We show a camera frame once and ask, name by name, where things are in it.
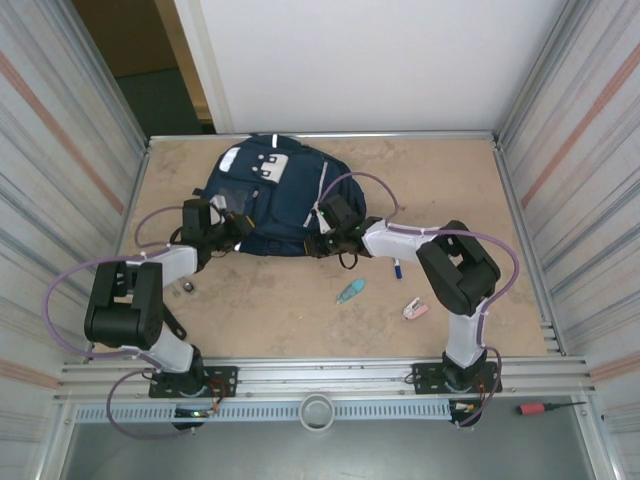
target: wooden board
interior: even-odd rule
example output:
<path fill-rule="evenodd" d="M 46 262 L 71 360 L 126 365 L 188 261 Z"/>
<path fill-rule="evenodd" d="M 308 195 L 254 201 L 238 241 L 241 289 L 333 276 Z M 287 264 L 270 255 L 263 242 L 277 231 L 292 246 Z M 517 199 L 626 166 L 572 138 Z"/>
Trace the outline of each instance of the wooden board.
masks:
<path fill-rule="evenodd" d="M 202 187 L 218 156 L 237 143 L 215 137 L 154 144 L 132 225 L 166 205 L 181 205 Z M 491 146 L 480 140 L 314 139 L 307 143 L 344 160 L 352 170 L 383 178 L 403 210 L 397 223 L 421 227 L 461 220 L 471 230 L 507 242 L 519 252 Z M 392 208 L 387 193 L 359 180 L 369 214 Z M 150 221 L 141 240 L 165 240 L 180 225 L 179 212 Z M 487 246 L 502 269 L 500 285 L 512 272 L 509 257 Z M 126 252 L 136 248 L 130 237 Z M 447 312 L 433 295 L 417 265 L 402 265 L 395 278 L 389 258 L 361 259 L 344 270 L 336 257 L 254 257 L 230 253 L 212 259 L 192 277 L 196 292 L 165 301 L 209 356 L 437 356 L 448 337 Z M 344 305 L 336 296 L 354 279 L 365 289 Z M 421 297 L 430 311 L 413 322 L 402 309 Z M 540 318 L 526 269 L 507 296 L 491 309 L 486 341 L 504 355 L 545 355 Z"/>

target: pink object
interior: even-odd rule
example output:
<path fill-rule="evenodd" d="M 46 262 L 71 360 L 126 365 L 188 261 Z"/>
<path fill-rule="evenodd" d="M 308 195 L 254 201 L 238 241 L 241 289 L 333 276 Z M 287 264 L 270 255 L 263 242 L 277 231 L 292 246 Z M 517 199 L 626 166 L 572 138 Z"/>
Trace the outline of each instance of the pink object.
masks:
<path fill-rule="evenodd" d="M 428 310 L 429 307 L 422 303 L 420 297 L 416 297 L 409 305 L 404 308 L 404 310 L 402 311 L 402 316 L 405 320 L 414 320 L 423 313 L 427 313 Z"/>

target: black mounting plate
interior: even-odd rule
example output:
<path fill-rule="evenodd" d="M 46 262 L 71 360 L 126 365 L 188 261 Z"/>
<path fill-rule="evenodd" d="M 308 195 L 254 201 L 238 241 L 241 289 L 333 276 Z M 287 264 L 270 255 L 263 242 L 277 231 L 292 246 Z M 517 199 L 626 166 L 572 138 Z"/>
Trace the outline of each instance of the black mounting plate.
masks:
<path fill-rule="evenodd" d="M 238 386 L 238 367 L 204 367 L 205 377 L 218 378 L 222 380 L 226 389 L 225 397 L 235 397 L 236 387 Z M 211 390 L 209 385 L 205 385 L 203 389 L 194 396 L 182 395 L 177 390 L 167 389 L 163 386 L 162 373 L 154 373 L 151 376 L 151 385 L 149 387 L 149 398 L 211 398 L 214 395 L 220 396 L 220 389 Z"/>
<path fill-rule="evenodd" d="M 498 372 L 498 365 L 495 362 L 486 362 L 480 369 L 476 381 L 465 390 L 454 390 L 448 383 L 444 375 L 442 362 L 434 363 L 414 363 L 411 365 L 411 374 L 406 379 L 407 383 L 413 384 L 416 395 L 433 395 L 442 393 L 480 393 L 478 383 L 483 381 L 487 394 L 495 383 L 494 375 Z M 502 391 L 502 382 L 498 385 L 496 392 Z"/>

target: red screwdriver handle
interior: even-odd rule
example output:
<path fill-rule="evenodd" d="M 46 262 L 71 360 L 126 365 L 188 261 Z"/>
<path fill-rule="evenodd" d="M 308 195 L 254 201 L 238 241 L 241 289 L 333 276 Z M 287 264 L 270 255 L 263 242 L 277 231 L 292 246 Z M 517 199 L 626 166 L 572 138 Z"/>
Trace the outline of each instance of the red screwdriver handle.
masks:
<path fill-rule="evenodd" d="M 517 408 L 520 415 L 538 415 L 544 413 L 546 408 L 544 403 L 525 403 Z"/>

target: light blue marker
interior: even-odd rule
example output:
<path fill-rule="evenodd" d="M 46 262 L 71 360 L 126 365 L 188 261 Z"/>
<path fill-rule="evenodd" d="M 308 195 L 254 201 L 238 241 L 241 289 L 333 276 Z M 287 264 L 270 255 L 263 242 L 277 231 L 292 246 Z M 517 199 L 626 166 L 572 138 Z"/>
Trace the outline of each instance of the light blue marker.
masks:
<path fill-rule="evenodd" d="M 364 278 L 358 278 L 357 280 L 354 280 L 353 282 L 351 282 L 351 285 L 345 288 L 344 292 L 338 295 L 338 301 L 336 302 L 336 305 L 340 305 L 341 303 L 344 303 L 347 300 L 349 300 L 351 297 L 355 297 L 358 293 L 362 291 L 362 289 L 364 288 L 364 285 L 365 285 Z"/>

